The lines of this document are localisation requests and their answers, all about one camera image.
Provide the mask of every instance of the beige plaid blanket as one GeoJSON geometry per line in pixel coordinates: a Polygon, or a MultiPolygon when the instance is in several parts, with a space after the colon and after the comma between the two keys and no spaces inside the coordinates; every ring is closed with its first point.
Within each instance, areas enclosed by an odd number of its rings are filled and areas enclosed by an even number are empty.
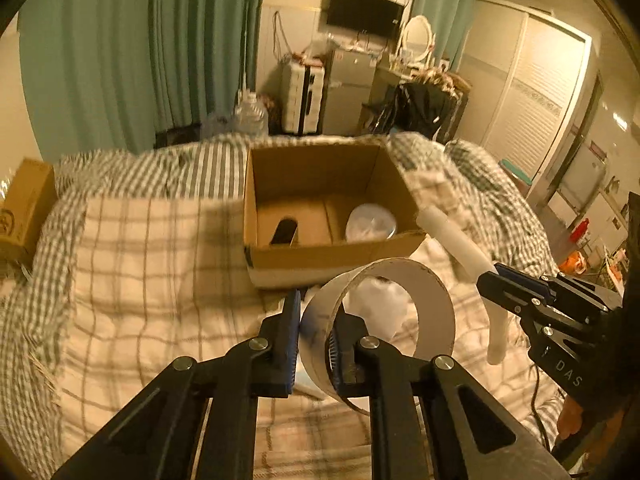
{"type": "MultiPolygon", "coordinates": [[[[534,372],[519,327],[511,327],[504,363],[487,365],[488,319],[475,287],[458,281],[434,240],[414,258],[450,290],[454,357],[524,420],[534,372]]],[[[279,296],[256,291],[248,278],[239,201],[92,199],[73,276],[74,313],[58,381],[66,456],[172,359],[222,356],[255,335],[278,308],[279,296]]],[[[392,341],[404,352],[412,351],[417,336],[415,310],[408,311],[392,341]]],[[[538,403],[555,391],[543,376],[538,403]]],[[[261,399],[254,476],[370,478],[368,418],[333,399],[261,399]]]]}

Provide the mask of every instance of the red bottle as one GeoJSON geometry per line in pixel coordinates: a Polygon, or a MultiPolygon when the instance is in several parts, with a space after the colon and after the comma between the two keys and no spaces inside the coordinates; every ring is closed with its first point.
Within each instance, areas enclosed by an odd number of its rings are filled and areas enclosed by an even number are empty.
{"type": "Polygon", "coordinates": [[[574,229],[574,232],[571,233],[571,235],[569,236],[569,240],[571,240],[571,242],[574,244],[577,243],[582,235],[587,232],[587,227],[589,227],[589,219],[585,218],[582,222],[580,222],[578,227],[574,229]]]}

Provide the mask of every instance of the large clear plastic jug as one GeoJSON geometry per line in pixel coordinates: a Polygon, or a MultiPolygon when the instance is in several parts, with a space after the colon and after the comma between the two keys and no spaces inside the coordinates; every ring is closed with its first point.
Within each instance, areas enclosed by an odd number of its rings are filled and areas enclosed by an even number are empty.
{"type": "Polygon", "coordinates": [[[252,137],[269,135],[267,108],[255,92],[247,92],[234,113],[234,131],[252,137]]]}

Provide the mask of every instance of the television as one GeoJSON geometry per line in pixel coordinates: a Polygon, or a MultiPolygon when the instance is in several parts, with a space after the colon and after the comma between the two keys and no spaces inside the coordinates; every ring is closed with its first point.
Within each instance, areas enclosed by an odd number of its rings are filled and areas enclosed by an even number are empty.
{"type": "Polygon", "coordinates": [[[326,23],[396,40],[403,11],[392,0],[331,0],[326,23]]]}

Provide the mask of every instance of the white sliding wardrobe door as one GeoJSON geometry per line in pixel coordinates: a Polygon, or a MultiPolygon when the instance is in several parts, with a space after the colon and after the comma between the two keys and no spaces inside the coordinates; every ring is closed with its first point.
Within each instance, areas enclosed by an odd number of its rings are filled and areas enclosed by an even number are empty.
{"type": "Polygon", "coordinates": [[[485,140],[534,178],[564,120],[578,81],[585,43],[529,16],[504,103],[485,140]]]}
{"type": "Polygon", "coordinates": [[[459,69],[473,88],[457,138],[482,144],[504,92],[525,18],[521,10],[476,2],[459,69]]]}

